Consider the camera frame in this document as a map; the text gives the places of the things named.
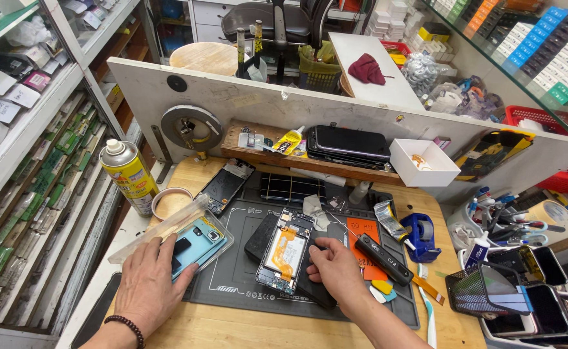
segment yellow spray can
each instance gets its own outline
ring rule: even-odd
[[[110,139],[98,159],[137,213],[152,216],[150,205],[159,189],[139,149],[131,142]]]

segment tape dispenser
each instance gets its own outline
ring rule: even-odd
[[[401,220],[402,226],[409,232],[409,241],[415,250],[407,247],[409,257],[416,263],[430,263],[441,253],[435,248],[435,229],[432,220],[425,214],[412,213]]]

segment red cloth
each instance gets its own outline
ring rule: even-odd
[[[364,53],[356,62],[351,64],[348,68],[348,73],[365,84],[373,83],[385,85],[385,78],[381,73],[379,63],[376,62],[374,57],[367,53]]]

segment shelf with phone parts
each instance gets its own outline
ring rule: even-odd
[[[239,134],[243,127],[256,131],[256,134],[264,135],[272,141],[280,139],[288,130],[279,127],[261,125],[259,123],[247,122],[232,119],[230,120],[226,138],[221,143],[221,154],[231,158],[241,158],[249,162],[261,162],[274,164],[276,166],[300,168],[302,170],[316,171],[337,175],[347,178],[356,178],[363,181],[373,181],[388,185],[405,186],[400,176],[396,173],[389,173],[378,170],[368,170],[360,167],[348,166],[345,164],[323,162],[300,156],[285,156],[259,149],[239,147]]]

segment hand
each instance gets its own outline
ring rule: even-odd
[[[144,338],[170,317],[198,268],[197,263],[188,265],[171,283],[171,258],[177,237],[171,234],[163,245],[161,237],[142,243],[123,264],[114,314],[133,321]]]
[[[346,316],[355,301],[370,295],[359,272],[359,263],[351,250],[335,238],[319,237],[316,245],[328,247],[321,251],[316,246],[310,246],[310,262],[307,273],[313,282],[322,282],[329,293],[340,303],[340,308]]]

